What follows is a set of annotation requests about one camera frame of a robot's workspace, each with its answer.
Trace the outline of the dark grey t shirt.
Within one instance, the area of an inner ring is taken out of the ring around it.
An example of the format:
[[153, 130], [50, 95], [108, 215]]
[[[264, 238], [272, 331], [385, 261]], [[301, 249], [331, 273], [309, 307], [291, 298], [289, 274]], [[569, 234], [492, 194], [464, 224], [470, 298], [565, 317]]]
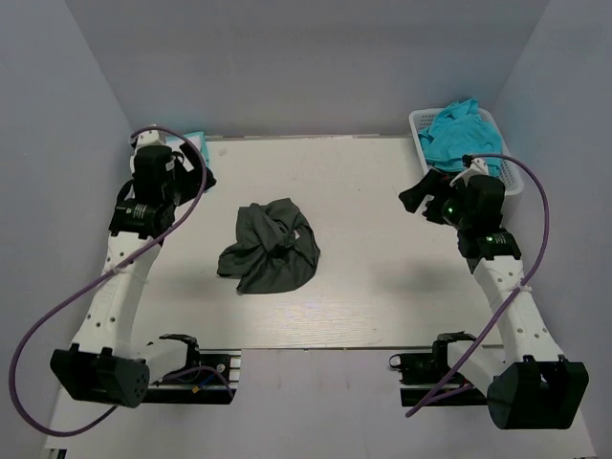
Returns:
[[287, 293], [315, 276], [319, 258], [310, 223], [291, 199], [283, 198], [238, 209], [235, 243], [220, 254], [217, 274], [237, 278], [241, 295]]

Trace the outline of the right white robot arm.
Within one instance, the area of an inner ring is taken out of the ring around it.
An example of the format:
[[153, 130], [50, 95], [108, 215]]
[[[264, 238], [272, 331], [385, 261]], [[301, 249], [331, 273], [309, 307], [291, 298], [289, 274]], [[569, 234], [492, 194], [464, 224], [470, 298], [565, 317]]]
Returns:
[[460, 394], [483, 395], [500, 429], [569, 428], [589, 383], [585, 365], [569, 361], [548, 331], [529, 283], [539, 268], [542, 244], [526, 271], [514, 236], [503, 228], [504, 183], [490, 175], [486, 155], [466, 155], [455, 176], [430, 169], [399, 198], [406, 211], [457, 232], [458, 250], [492, 309], [478, 336], [438, 336], [427, 354], [403, 354], [405, 385], [428, 392], [407, 404], [408, 417]]

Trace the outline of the turquoise t shirt in basket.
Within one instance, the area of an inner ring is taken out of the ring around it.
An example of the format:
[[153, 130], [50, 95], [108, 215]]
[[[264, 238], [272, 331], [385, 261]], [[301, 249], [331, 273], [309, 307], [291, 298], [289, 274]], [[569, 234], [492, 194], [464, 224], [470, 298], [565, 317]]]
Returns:
[[465, 155], [502, 153], [502, 138], [491, 122], [483, 120], [475, 98], [448, 105], [419, 131], [418, 139], [426, 163], [449, 173], [464, 170]]

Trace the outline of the folded turquoise t shirt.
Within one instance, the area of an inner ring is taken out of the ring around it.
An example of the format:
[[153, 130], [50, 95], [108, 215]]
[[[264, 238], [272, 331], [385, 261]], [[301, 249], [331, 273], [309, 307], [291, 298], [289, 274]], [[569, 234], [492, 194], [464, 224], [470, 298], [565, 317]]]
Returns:
[[[206, 165], [209, 165], [209, 153], [203, 131], [185, 134], [185, 137], [190, 140], [195, 147], [198, 148], [201, 156], [204, 158]], [[182, 155], [182, 163], [186, 171], [191, 171], [194, 168], [194, 161], [188, 157], [188, 153], [184, 153], [181, 149], [183, 141], [177, 137], [165, 136], [166, 144], [172, 148], [177, 154]]]

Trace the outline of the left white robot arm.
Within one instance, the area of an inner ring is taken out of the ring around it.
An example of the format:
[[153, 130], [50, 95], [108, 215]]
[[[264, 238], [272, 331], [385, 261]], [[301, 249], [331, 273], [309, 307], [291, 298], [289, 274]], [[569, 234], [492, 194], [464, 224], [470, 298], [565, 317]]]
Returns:
[[166, 374], [190, 382], [201, 373], [190, 336], [162, 335], [142, 349], [131, 340], [142, 291], [177, 208], [196, 203], [216, 181], [201, 134], [182, 138], [147, 129], [130, 143], [132, 176], [109, 225], [105, 278], [70, 347], [53, 352], [51, 369], [75, 400], [136, 407]]

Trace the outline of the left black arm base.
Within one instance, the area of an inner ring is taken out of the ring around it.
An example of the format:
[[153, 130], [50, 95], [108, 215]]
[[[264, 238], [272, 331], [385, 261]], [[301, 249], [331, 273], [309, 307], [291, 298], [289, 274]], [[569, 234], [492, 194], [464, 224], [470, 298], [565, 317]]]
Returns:
[[203, 350], [194, 337], [167, 334], [147, 343], [139, 357], [149, 369], [145, 404], [229, 405], [236, 395], [239, 350]]

